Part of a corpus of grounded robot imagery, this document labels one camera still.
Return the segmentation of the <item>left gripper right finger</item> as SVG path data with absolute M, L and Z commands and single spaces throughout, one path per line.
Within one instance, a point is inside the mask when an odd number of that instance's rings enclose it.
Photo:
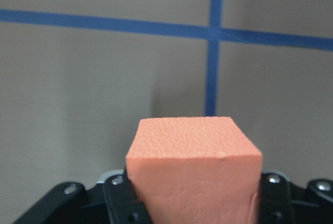
M 257 223 L 332 223 L 332 180 L 297 186 L 280 172 L 263 172 Z

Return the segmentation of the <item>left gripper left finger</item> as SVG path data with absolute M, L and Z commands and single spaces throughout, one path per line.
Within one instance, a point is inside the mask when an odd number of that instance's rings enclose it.
M 26 210 L 15 223 L 150 223 L 126 169 L 106 172 L 87 189 L 62 182 Z

